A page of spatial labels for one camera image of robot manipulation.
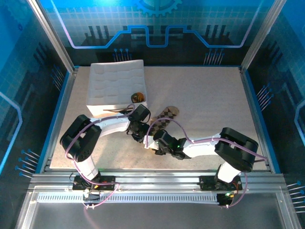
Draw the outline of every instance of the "white cushion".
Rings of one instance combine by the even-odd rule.
[[[91,64],[87,107],[93,116],[124,109],[136,92],[143,93],[145,101],[135,105],[147,106],[143,60]]]

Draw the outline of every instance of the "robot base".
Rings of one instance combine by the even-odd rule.
[[[115,176],[99,176],[97,180],[94,180],[98,183],[113,183],[115,182]],[[92,185],[88,184],[81,176],[75,176],[74,182],[73,182],[73,191],[80,191],[80,190],[97,190],[97,191],[113,191],[114,190],[114,184],[113,185]]]
[[[214,176],[200,176],[199,183],[201,191],[235,191],[235,184],[238,185],[238,190],[243,190],[242,182],[239,176],[234,177],[231,183],[225,183],[215,179]]]

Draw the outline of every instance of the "white robotic arm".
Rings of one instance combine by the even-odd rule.
[[[252,170],[255,156],[218,139],[221,139],[221,137],[231,139],[256,152],[258,144],[254,140],[230,128],[224,128],[221,133],[212,137],[189,140],[186,140],[186,138],[177,140],[165,130],[158,131],[154,136],[146,136],[149,126],[142,121],[148,113],[149,110],[146,107],[139,106],[130,116],[123,114],[113,115],[88,128],[85,135],[79,137],[69,150],[70,157],[74,159],[81,173],[88,180],[94,180],[98,177],[100,173],[91,157],[96,142],[102,136],[125,131],[132,132],[131,135],[134,140],[145,145],[147,137],[147,148],[154,149],[157,155],[169,153],[180,160],[196,156],[219,155],[225,160],[225,163],[219,168],[217,177],[226,183],[232,182],[233,178],[241,171],[250,172]],[[72,139],[76,137],[84,126],[97,122],[97,120],[99,119],[89,119],[84,115],[80,115],[61,138],[61,145],[64,149],[68,148]]]

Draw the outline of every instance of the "blue wall panel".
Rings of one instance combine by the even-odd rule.
[[[304,0],[287,0],[248,69],[255,93],[266,88],[270,97],[261,109],[288,183],[305,182],[304,9]],[[304,216],[298,216],[304,224]]]
[[[26,0],[0,0],[0,34],[0,228],[14,228],[66,69]]]
[[[111,62],[114,49],[119,48],[127,48],[134,58],[144,59],[145,64],[239,65],[273,3],[272,0],[41,2],[75,65]],[[87,61],[80,58],[84,55]],[[213,55],[221,56],[222,60],[204,61]]]

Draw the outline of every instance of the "aluminum frame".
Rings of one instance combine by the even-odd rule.
[[[74,66],[70,60],[69,55],[64,49],[61,41],[59,40],[56,32],[52,29],[50,21],[45,16],[42,7],[36,0],[27,0],[32,7],[39,22],[47,33],[51,43],[53,44],[56,52],[63,61],[67,70],[72,73]],[[275,22],[278,14],[280,13],[286,0],[276,0],[266,16],[260,31],[258,32],[253,44],[251,45],[245,59],[242,63],[242,68],[247,69],[251,61],[255,57],[260,45],[264,41],[266,35],[270,31],[273,23]],[[69,86],[65,90],[65,95],[70,95],[73,85],[73,80],[70,81]],[[250,108],[254,109],[254,105],[251,102],[253,99],[248,96]],[[69,96],[64,96],[65,103],[68,102]],[[55,126],[52,132],[52,141],[48,145],[47,154],[44,160],[44,164],[41,174],[33,175],[30,186],[24,200],[16,228],[30,228],[31,222],[34,219],[38,196],[40,193],[69,193],[71,192],[72,182],[69,180],[71,172],[75,170],[56,170],[48,168],[49,161],[52,156],[52,149],[54,149],[54,142],[58,137],[61,122],[65,113],[64,103],[58,113]],[[256,119],[256,127],[261,132],[258,119]],[[265,156],[269,159],[269,165],[271,171],[274,171],[273,163],[271,161],[270,153],[268,153],[268,147],[264,141],[263,133],[261,135],[260,144],[263,146]],[[207,194],[217,192],[200,191],[198,186],[199,176],[214,176],[215,171],[195,171],[195,170],[103,170],[103,175],[116,176],[116,181],[120,182],[120,191],[123,193],[150,193],[150,194],[171,194],[171,193],[183,193],[191,195],[194,193]],[[245,178],[241,175],[242,182],[244,184]],[[301,228],[297,219],[296,212],[293,208],[291,198],[289,196],[287,186],[282,174],[272,174],[267,171],[255,171],[248,175],[248,187],[246,194],[256,193],[276,193],[279,208],[282,213],[283,220],[286,228]]]
[[[69,180],[71,172],[75,172],[75,170],[48,172],[46,174],[35,174],[33,176],[16,228],[30,228],[35,216],[40,193],[60,195],[72,192],[72,181]],[[224,193],[221,191],[200,191],[198,185],[199,176],[214,176],[215,171],[103,170],[102,174],[117,177],[116,181],[120,183],[120,189],[117,192],[118,196],[120,194],[148,194],[153,196],[183,193],[187,197],[193,194],[204,196],[207,194]],[[243,175],[241,175],[241,181],[244,187],[245,177]],[[258,193],[275,193],[279,201],[279,208],[286,228],[301,228],[282,174],[271,174],[270,172],[261,171],[249,173],[246,194]],[[79,202],[79,200],[69,201],[69,203]]]
[[[270,169],[270,171],[272,173],[275,173],[276,172],[276,169],[274,167],[275,164],[274,164],[274,161],[272,160],[270,150],[269,150],[269,147],[268,147],[267,142],[266,142],[266,136],[265,136],[265,133],[263,131],[263,126],[260,122],[258,112],[255,108],[255,102],[254,102],[253,95],[251,93],[250,84],[247,80],[247,77],[245,75],[244,70],[241,70],[241,78],[242,78],[242,82],[243,82],[243,85],[244,85],[244,92],[246,94],[246,97],[247,97],[247,100],[248,100],[248,103],[249,103],[250,112],[252,114],[253,123],[254,123],[255,129],[256,129],[256,132],[257,132],[259,145],[262,149],[263,155],[268,158],[268,164],[266,166],[267,166],[267,168]]]

